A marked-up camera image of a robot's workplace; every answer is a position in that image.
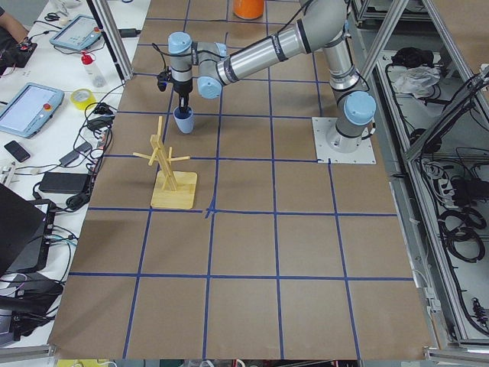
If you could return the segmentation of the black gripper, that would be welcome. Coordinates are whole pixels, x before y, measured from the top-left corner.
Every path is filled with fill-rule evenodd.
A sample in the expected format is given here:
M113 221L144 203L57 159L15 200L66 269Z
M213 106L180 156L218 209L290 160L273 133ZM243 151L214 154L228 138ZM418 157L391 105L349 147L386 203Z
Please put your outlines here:
M179 112L180 114L189 113L189 95L192 92L192 80L174 81L173 89L179 95Z

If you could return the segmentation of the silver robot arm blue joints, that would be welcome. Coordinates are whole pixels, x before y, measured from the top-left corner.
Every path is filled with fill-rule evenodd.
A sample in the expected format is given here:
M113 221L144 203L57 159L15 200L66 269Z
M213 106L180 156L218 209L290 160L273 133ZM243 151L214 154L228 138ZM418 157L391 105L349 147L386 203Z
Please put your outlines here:
M339 117L336 129L346 138L357 138L372 122L376 102L368 84L355 66L347 41L348 6L344 1L302 1L300 18L279 31L228 54L217 42L194 41L185 32L168 37L164 64L174 81L192 80L201 97L220 97L224 86L243 80L299 54L322 50L329 67L329 84L334 93Z

